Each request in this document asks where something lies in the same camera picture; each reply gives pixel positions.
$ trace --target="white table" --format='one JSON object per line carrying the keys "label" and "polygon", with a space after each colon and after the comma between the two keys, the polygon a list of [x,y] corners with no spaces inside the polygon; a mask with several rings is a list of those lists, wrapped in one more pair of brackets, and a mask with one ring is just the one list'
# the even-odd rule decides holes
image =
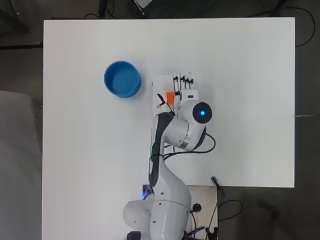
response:
{"label": "white table", "polygon": [[[151,82],[173,72],[200,76],[217,140],[211,154],[170,159],[174,173],[188,185],[215,175],[293,187],[294,27],[292,18],[45,21],[43,240],[123,239],[123,206],[147,182]],[[142,75],[133,98],[104,86],[117,60]]]}

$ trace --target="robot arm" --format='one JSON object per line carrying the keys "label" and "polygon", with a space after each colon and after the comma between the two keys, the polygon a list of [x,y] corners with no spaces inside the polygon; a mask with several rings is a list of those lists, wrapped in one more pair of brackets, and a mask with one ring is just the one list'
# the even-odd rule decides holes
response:
{"label": "robot arm", "polygon": [[[141,232],[140,238],[136,233],[136,237],[131,239],[181,240],[183,238],[191,209],[191,195],[187,186],[166,166],[164,145],[166,143],[193,151],[202,144],[206,134],[205,124],[210,121],[212,112],[210,106],[200,102],[197,96],[191,100],[184,100],[182,95],[191,96],[194,91],[196,90],[180,91],[181,105],[175,108],[176,114],[162,112],[154,117],[149,159],[149,183],[154,191],[154,202],[151,214],[143,217],[143,224],[139,228],[132,226]],[[137,213],[131,208],[129,212],[136,213],[131,219],[135,224],[139,218],[137,215],[146,216],[143,210]]]}

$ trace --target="bowl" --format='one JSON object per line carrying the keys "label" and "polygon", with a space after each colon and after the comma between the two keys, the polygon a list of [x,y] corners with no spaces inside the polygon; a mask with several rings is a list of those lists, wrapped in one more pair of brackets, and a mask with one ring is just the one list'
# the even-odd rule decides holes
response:
{"label": "bowl", "polygon": [[106,69],[104,84],[114,95],[121,98],[129,98],[139,91],[141,76],[131,63],[117,61]]}

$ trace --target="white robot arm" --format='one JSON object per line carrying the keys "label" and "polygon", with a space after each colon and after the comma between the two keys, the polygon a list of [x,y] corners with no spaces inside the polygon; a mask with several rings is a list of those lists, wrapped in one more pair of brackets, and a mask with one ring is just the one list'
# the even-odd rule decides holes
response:
{"label": "white robot arm", "polygon": [[166,143],[187,151],[195,150],[205,138],[205,124],[211,117],[210,106],[197,99],[185,101],[176,114],[162,112],[154,117],[149,159],[149,184],[153,188],[154,199],[152,208],[151,198],[129,202],[125,207],[125,222],[137,230],[129,233],[127,240],[183,238],[191,209],[191,195],[187,186],[166,166],[168,155],[164,154],[164,146]]}

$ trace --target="black cable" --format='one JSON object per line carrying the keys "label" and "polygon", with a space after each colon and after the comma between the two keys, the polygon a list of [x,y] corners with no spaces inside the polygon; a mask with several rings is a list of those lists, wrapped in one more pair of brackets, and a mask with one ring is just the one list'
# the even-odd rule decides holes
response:
{"label": "black cable", "polygon": [[257,3],[263,8],[263,9],[267,9],[266,6],[261,2],[261,0],[256,0]]}
{"label": "black cable", "polygon": [[235,218],[235,217],[239,216],[239,215],[242,213],[242,211],[243,211],[243,204],[242,204],[239,200],[228,200],[228,201],[225,201],[224,203],[221,203],[218,208],[221,208],[223,205],[228,204],[228,203],[231,203],[231,202],[236,202],[236,203],[238,203],[238,204],[240,205],[240,210],[239,210],[236,214],[234,214],[234,215],[232,215],[232,216],[230,216],[230,217],[226,217],[226,218],[223,218],[223,219],[219,219],[219,221],[218,221],[219,223],[221,223],[221,222],[223,222],[223,221],[226,221],[226,220],[229,220],[229,219],[232,219],[232,218]]}
{"label": "black cable", "polygon": [[36,45],[0,46],[0,50],[18,50],[18,49],[34,49],[34,48],[43,48],[43,43],[40,42]]}
{"label": "black cable", "polygon": [[283,8],[283,9],[296,9],[296,10],[304,11],[304,12],[306,12],[306,13],[309,14],[309,16],[310,16],[310,18],[311,18],[311,20],[312,20],[312,23],[313,23],[313,31],[312,31],[312,34],[311,34],[311,36],[308,38],[307,41],[305,41],[304,43],[301,43],[301,44],[297,45],[296,47],[297,47],[297,48],[298,48],[298,47],[302,47],[302,46],[306,45],[307,43],[309,43],[309,42],[312,40],[312,38],[314,37],[314,34],[315,34],[315,32],[316,32],[316,21],[314,20],[314,17],[313,17],[313,15],[312,15],[312,13],[311,13],[310,11],[308,11],[307,9],[305,9],[305,8],[300,8],[300,7],[285,7],[285,8]]}
{"label": "black cable", "polygon": [[114,0],[111,0],[111,2],[112,2],[112,12],[110,12],[109,9],[108,9],[108,1],[107,1],[106,11],[107,11],[107,13],[109,13],[110,18],[117,19],[117,18],[113,15],[113,13],[114,13],[114,11],[115,11]]}
{"label": "black cable", "polygon": [[214,8],[218,3],[220,3],[222,0],[217,0],[216,2],[212,3],[209,7],[206,7],[205,9],[203,9],[202,11],[198,12],[197,14],[195,14],[193,17],[199,17],[200,15],[208,12],[209,10],[211,10],[212,8]]}
{"label": "black cable", "polygon": [[95,14],[95,13],[88,13],[88,14],[85,15],[83,18],[87,18],[87,17],[89,17],[89,16],[94,16],[94,17],[96,17],[96,18],[99,18],[99,16],[98,16],[97,14]]}
{"label": "black cable", "polygon": [[209,235],[209,232],[210,232],[210,227],[211,227],[211,224],[212,224],[212,220],[213,220],[214,214],[216,213],[217,207],[218,207],[218,203],[216,203],[216,206],[214,207],[214,210],[213,210],[210,222],[209,222],[208,231],[207,231],[205,240],[207,240],[207,238],[208,238],[208,235]]}
{"label": "black cable", "polygon": [[[196,218],[193,215],[193,212],[191,212],[191,216],[193,218],[194,230],[196,230],[197,229],[197,222],[196,222]],[[193,240],[196,238],[196,234],[197,234],[196,232],[193,234]]]}
{"label": "black cable", "polygon": [[167,160],[167,159],[170,158],[170,157],[173,157],[173,156],[175,156],[175,155],[180,155],[180,154],[189,154],[189,153],[203,154],[203,153],[209,153],[209,152],[211,152],[213,149],[215,149],[217,143],[216,143],[216,140],[215,140],[209,133],[206,133],[206,136],[208,136],[209,138],[211,138],[212,141],[213,141],[213,146],[212,146],[212,148],[210,148],[209,150],[206,150],[206,151],[185,151],[185,152],[167,153],[167,154],[164,155],[164,160]]}
{"label": "black cable", "polygon": [[[314,37],[314,34],[315,34],[315,32],[316,32],[316,21],[314,20],[314,17],[313,17],[313,15],[312,15],[312,13],[311,13],[309,10],[305,9],[305,8],[300,8],[300,7],[284,7],[284,8],[281,8],[281,10],[287,10],[287,9],[295,9],[295,10],[304,11],[304,12],[306,12],[306,13],[310,16],[310,18],[311,18],[311,20],[312,20],[312,23],[313,23],[313,31],[312,31],[311,36],[308,38],[307,41],[305,41],[304,43],[298,44],[298,45],[296,46],[296,48],[302,47],[302,46],[306,45],[307,43],[309,43],[309,42],[312,40],[312,38]],[[266,14],[269,14],[269,13],[271,13],[271,11],[264,11],[264,12],[255,13],[255,14],[249,15],[248,17],[259,17],[259,16],[263,16],[263,15],[266,15]]]}

